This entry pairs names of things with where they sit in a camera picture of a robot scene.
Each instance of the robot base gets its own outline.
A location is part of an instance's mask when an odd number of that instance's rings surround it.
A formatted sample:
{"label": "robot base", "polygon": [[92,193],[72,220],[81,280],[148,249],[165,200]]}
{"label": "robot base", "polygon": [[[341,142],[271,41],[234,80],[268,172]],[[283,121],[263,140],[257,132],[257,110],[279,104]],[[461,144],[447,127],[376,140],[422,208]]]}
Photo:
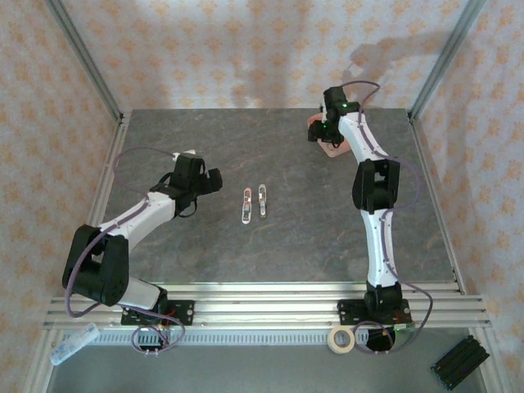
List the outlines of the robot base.
{"label": "robot base", "polygon": [[341,325],[356,325],[363,321],[373,321],[382,325],[397,325],[413,323],[411,311],[406,299],[400,302],[400,307],[369,313],[364,300],[339,300],[337,304]]}
{"label": "robot base", "polygon": [[[169,315],[178,319],[184,326],[191,326],[193,324],[193,317],[195,314],[194,300],[167,300],[162,305],[163,315]],[[160,319],[150,317],[149,315],[137,313],[131,309],[124,308],[122,312],[122,319],[120,324],[126,326],[146,326],[146,325],[174,325],[167,319]]]}

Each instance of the tape roll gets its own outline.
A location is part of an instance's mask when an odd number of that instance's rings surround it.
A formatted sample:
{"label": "tape roll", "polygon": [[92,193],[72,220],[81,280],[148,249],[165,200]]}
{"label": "tape roll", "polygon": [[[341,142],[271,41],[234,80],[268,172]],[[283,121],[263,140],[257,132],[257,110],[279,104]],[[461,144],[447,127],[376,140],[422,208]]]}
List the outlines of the tape roll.
{"label": "tape roll", "polygon": [[[335,342],[335,335],[339,332],[343,332],[349,336],[350,342],[347,346],[339,346]],[[353,330],[351,330],[351,328],[348,326],[334,327],[327,335],[327,346],[329,346],[329,349],[335,352],[336,354],[347,354],[355,346],[355,335],[353,333]]]}

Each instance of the wallpaper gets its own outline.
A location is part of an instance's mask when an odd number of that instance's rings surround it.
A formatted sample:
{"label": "wallpaper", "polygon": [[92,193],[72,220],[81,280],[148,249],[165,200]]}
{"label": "wallpaper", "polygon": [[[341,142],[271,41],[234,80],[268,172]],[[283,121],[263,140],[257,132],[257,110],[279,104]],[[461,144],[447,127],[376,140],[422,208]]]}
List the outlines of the wallpaper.
{"label": "wallpaper", "polygon": [[40,0],[0,0],[0,391],[20,391],[115,125]]}
{"label": "wallpaper", "polygon": [[372,105],[411,107],[467,0],[64,3],[130,111],[316,107],[357,78],[383,84]]}
{"label": "wallpaper", "polygon": [[514,391],[524,386],[524,8],[487,2],[422,115],[468,290],[486,294]]}

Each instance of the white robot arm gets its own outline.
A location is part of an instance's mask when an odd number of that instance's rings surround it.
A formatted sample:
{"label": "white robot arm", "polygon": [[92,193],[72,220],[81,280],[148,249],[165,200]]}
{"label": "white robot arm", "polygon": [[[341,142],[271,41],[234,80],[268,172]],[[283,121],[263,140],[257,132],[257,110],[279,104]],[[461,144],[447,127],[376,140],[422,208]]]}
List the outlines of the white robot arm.
{"label": "white robot arm", "polygon": [[405,305],[393,259],[392,213],[388,211],[397,199],[400,164],[378,145],[360,104],[348,102],[342,86],[329,88],[323,95],[323,119],[310,125],[308,139],[321,139],[335,147],[347,140],[355,154],[359,167],[352,196],[364,220],[369,256],[364,303],[371,320],[383,320]]}
{"label": "white robot arm", "polygon": [[199,196],[222,188],[220,171],[210,169],[206,173],[204,160],[192,152],[174,153],[174,161],[174,171],[162,177],[147,198],[97,228],[83,225],[76,231],[62,276],[64,288],[88,244],[105,233],[81,261],[73,292],[104,305],[118,304],[167,314],[167,292],[129,276],[129,252],[158,226],[177,216],[187,217],[181,213],[191,204],[196,211]]}
{"label": "white robot arm", "polygon": [[[352,112],[340,118],[338,123],[338,130],[342,136],[348,141],[352,152],[355,154],[357,163],[371,161],[383,161],[383,158],[377,155],[375,151],[380,151],[384,156],[386,153],[378,145],[375,137],[371,133],[366,117],[362,114],[360,119],[360,126],[366,133],[366,138],[374,146],[374,151],[371,151],[367,142],[364,139],[358,121],[359,113]],[[384,225],[385,233],[382,234],[382,225],[380,220],[387,209],[375,210],[370,213],[366,210],[360,210],[360,214],[364,220],[366,227],[366,235],[368,239],[368,255],[369,255],[369,271],[368,282],[373,286],[391,287],[397,282],[397,279],[385,264],[386,256],[384,255],[384,247],[382,247],[382,239],[386,240],[386,252],[389,258],[389,265],[395,269],[395,261],[393,258],[393,244],[391,240],[391,218],[392,213],[386,215],[386,225]]]}

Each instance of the gray tabletop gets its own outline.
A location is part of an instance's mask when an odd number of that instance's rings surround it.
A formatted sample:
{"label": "gray tabletop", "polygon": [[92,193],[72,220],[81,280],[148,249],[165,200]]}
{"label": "gray tabletop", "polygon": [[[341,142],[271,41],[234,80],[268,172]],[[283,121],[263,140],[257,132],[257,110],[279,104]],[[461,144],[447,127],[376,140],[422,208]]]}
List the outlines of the gray tabletop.
{"label": "gray tabletop", "polygon": [[[148,235],[130,256],[132,276],[153,282],[302,282],[366,280],[364,223],[351,199],[357,163],[351,153],[329,158],[307,141],[312,109],[134,111],[124,149],[154,146],[196,149],[208,169],[222,172],[220,192],[201,196],[198,211]],[[381,146],[420,168],[404,110],[368,110]],[[155,185],[173,162],[149,151],[121,161],[122,179],[143,190]],[[241,222],[242,193],[264,183],[268,218],[253,205]],[[414,194],[403,168],[397,204]],[[105,220],[123,213],[139,196],[114,186]],[[404,280],[450,281],[453,273],[429,191],[424,184],[414,209],[393,218],[395,262]]]}

